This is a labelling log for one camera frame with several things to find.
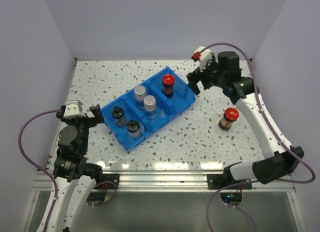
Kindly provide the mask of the red-cap brown sauce jar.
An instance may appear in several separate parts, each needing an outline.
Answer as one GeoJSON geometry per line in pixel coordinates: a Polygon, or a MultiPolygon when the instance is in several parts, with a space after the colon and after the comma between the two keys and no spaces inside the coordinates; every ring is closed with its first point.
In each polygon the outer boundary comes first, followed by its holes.
{"type": "Polygon", "coordinates": [[[223,113],[223,117],[218,122],[219,127],[222,130],[229,130],[232,124],[239,118],[239,115],[240,113],[236,108],[227,108],[223,113]]]}

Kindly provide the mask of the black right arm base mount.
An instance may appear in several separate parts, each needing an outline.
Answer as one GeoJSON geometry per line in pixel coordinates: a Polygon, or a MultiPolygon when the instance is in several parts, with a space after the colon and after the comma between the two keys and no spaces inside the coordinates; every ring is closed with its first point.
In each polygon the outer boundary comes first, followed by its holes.
{"type": "Polygon", "coordinates": [[[228,187],[227,190],[251,190],[253,186],[251,184],[243,184],[235,186],[235,184],[244,182],[242,181],[236,181],[232,180],[230,182],[227,182],[222,174],[207,174],[206,175],[206,181],[207,181],[207,187],[209,190],[218,190],[224,187],[227,187],[229,185],[232,185],[232,187],[228,187]]]}

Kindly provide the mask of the black-cap brown spice bottle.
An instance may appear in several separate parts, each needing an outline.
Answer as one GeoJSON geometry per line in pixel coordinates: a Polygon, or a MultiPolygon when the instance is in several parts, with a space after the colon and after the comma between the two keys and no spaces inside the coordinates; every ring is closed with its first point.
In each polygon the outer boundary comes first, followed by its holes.
{"type": "Polygon", "coordinates": [[[112,109],[111,115],[112,115],[112,117],[113,117],[113,119],[115,121],[115,124],[118,127],[122,128],[127,124],[127,120],[126,120],[126,117],[125,117],[125,112],[121,107],[115,106],[112,109]]]}

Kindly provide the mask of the black-cap white spice bottle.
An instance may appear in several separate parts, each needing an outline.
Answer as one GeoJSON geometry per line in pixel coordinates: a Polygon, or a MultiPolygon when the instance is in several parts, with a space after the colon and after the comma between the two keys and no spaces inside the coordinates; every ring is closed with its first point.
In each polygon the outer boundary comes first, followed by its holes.
{"type": "Polygon", "coordinates": [[[142,134],[140,124],[134,119],[128,121],[126,128],[132,140],[137,140],[142,134]]]}

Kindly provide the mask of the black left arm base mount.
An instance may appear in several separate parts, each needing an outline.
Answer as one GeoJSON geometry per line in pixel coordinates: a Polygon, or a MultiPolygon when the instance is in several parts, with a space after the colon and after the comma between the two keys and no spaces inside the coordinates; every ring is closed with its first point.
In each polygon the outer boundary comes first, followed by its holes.
{"type": "Polygon", "coordinates": [[[118,189],[120,182],[120,175],[118,173],[104,173],[102,177],[102,182],[108,181],[108,183],[104,183],[99,186],[102,190],[114,190],[118,189]]]}

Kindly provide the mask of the silver-lid blue-label spice jar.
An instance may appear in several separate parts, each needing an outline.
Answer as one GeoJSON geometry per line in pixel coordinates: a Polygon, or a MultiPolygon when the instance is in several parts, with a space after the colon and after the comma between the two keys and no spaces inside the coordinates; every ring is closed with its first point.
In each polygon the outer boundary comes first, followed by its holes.
{"type": "Polygon", "coordinates": [[[146,97],[146,88],[143,85],[138,85],[134,88],[135,104],[139,110],[144,109],[144,98],[146,97]]]}

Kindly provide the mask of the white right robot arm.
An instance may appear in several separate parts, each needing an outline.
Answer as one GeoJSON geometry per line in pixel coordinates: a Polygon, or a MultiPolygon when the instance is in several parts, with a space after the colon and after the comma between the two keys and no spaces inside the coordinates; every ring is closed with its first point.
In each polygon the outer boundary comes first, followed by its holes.
{"type": "Polygon", "coordinates": [[[192,57],[199,67],[187,75],[188,86],[198,95],[198,82],[204,89],[212,86],[222,89],[232,104],[242,113],[257,138],[263,159],[252,163],[238,162],[227,166],[223,172],[223,184],[235,188],[241,181],[258,180],[267,184],[294,172],[299,164],[296,156],[303,158],[300,146],[294,147],[281,133],[260,93],[255,93],[251,77],[242,76],[240,58],[234,51],[214,55],[209,49],[199,47],[192,57]]]}

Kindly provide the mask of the silver-lid shaker jar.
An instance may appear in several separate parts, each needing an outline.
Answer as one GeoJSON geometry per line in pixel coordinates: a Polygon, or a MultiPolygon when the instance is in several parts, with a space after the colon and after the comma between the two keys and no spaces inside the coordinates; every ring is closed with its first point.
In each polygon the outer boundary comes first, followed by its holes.
{"type": "Polygon", "coordinates": [[[153,120],[156,117],[156,98],[153,95],[147,95],[143,103],[146,117],[153,120]]]}

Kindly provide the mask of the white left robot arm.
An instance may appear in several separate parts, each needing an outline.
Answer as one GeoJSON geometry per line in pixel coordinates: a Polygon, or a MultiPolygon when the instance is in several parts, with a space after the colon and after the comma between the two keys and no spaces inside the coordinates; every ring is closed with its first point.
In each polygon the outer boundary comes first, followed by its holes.
{"type": "Polygon", "coordinates": [[[67,126],[58,134],[57,156],[52,176],[54,183],[39,232],[70,232],[93,188],[103,185],[102,167],[85,157],[89,129],[104,123],[99,105],[89,108],[92,117],[82,112],[80,101],[61,106],[56,117],[67,126]]]}

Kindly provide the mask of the red-cap dark sauce jar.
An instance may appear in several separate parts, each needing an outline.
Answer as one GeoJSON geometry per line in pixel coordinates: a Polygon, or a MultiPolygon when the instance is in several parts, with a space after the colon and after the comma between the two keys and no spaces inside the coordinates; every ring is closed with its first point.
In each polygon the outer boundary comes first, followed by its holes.
{"type": "Polygon", "coordinates": [[[162,93],[170,98],[174,93],[175,77],[172,74],[165,74],[162,77],[162,93]]]}

